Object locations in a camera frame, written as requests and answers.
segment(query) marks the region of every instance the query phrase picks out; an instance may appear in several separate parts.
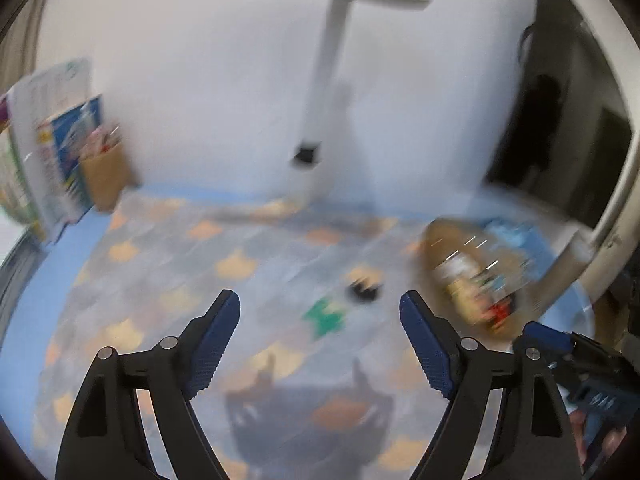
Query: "blue gripper pad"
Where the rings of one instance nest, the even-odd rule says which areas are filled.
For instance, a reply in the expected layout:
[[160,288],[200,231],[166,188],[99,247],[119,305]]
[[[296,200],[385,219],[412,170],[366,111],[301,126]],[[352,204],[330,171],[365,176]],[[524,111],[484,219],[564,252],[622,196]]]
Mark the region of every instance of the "blue gripper pad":
[[223,290],[207,313],[192,319],[180,335],[181,387],[187,400],[209,386],[239,319],[238,295]]
[[400,321],[430,386],[451,400],[460,382],[458,333],[447,320],[435,317],[415,290],[400,299]]
[[522,329],[522,333],[525,336],[535,338],[540,342],[540,346],[559,354],[569,354],[574,349],[570,334],[558,332],[558,330],[549,328],[537,321],[529,321]]

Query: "book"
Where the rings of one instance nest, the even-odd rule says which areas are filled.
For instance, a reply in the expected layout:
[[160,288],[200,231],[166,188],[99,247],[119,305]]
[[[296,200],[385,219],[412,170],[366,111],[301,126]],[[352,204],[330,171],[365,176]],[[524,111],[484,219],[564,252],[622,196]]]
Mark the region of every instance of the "book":
[[49,192],[58,197],[63,222],[76,223],[92,206],[79,166],[86,138],[102,124],[100,96],[49,118],[38,128],[37,143]]
[[6,96],[0,96],[0,204],[14,221],[32,227],[42,238],[38,215],[12,139]]
[[37,130],[50,117],[82,105],[91,97],[91,63],[85,58],[33,73],[20,79],[7,92],[10,130],[18,163],[47,242],[56,241],[60,236],[67,224],[67,211],[60,203],[60,196],[50,192]]

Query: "white wall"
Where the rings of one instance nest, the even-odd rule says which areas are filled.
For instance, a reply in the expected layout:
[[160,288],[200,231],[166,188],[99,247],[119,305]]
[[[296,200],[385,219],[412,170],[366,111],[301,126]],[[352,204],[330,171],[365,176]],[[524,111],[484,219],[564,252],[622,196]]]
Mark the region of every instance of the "white wall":
[[[328,1],[48,0],[37,63],[93,59],[146,182],[271,198],[286,190]],[[508,120],[534,3],[357,2],[332,119],[348,162],[333,199],[461,211]]]

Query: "patterned rug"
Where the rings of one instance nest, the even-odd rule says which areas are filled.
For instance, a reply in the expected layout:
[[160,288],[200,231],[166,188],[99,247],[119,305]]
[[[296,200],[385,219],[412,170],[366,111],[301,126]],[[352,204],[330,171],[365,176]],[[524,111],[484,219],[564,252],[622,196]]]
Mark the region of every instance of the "patterned rug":
[[[33,421],[36,465],[53,478],[68,414],[101,347],[149,349],[231,288],[240,323],[192,401],[229,477],[406,480],[446,407],[398,318],[402,293],[420,290],[424,227],[128,192],[50,341]],[[356,279],[381,283],[377,300],[358,301],[348,290]],[[174,478],[148,392],[138,397],[158,472]],[[491,433],[483,428],[469,474],[479,473]]]

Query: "white ceiling lamp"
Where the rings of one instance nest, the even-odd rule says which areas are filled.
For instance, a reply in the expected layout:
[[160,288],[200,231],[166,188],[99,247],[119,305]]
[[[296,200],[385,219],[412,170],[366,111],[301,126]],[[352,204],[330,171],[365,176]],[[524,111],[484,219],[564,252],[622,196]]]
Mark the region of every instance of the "white ceiling lamp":
[[[327,140],[325,115],[332,90],[335,67],[344,41],[344,30],[354,0],[332,0],[326,16],[313,79],[307,96],[300,131],[300,145],[292,160],[292,187],[289,198],[304,206],[326,195],[330,184],[318,171],[320,148]],[[393,6],[425,8],[431,0],[377,0]]]

